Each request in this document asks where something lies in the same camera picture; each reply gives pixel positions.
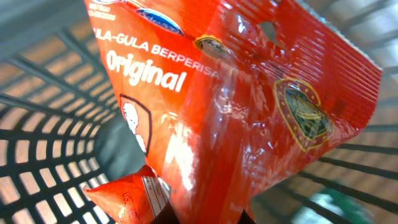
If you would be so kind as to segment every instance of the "candy package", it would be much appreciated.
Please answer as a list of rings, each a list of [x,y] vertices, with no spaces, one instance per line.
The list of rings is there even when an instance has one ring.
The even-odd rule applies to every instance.
[[[147,165],[95,189],[85,188],[84,192],[120,224],[178,223],[169,203],[170,187]],[[247,204],[239,224],[253,223],[253,218],[252,208]]]
[[[180,223],[236,223],[251,197],[353,138],[376,107],[380,68],[301,1],[85,2]]]

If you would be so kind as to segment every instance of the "gold emblem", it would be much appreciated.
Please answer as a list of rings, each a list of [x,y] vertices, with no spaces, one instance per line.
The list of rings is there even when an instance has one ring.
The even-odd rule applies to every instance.
[[[194,41],[195,47],[213,58],[222,58],[226,49],[222,41],[213,35],[203,35]]]
[[[334,125],[310,84],[293,78],[275,82],[274,92],[279,111],[289,131],[300,146],[308,152],[330,139]]]

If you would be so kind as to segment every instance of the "transparent plastic wrapper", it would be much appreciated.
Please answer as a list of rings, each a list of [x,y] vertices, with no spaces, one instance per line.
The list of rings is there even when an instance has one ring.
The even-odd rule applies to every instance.
[[[150,223],[168,202],[167,192],[149,166],[95,189],[85,189],[85,193],[120,224]]]
[[[121,112],[181,223],[236,223],[376,107],[380,68],[301,1],[85,1]]]

